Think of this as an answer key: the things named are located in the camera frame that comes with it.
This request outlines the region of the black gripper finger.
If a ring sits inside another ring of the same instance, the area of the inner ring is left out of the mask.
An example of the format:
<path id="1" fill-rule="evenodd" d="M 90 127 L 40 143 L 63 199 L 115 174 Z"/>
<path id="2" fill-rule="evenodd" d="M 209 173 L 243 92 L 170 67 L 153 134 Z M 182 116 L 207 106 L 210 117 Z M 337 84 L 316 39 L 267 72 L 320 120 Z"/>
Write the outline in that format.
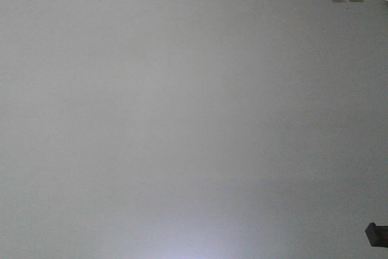
<path id="1" fill-rule="evenodd" d="M 371 246 L 388 246 L 388 226 L 370 223 L 365 233 Z"/>

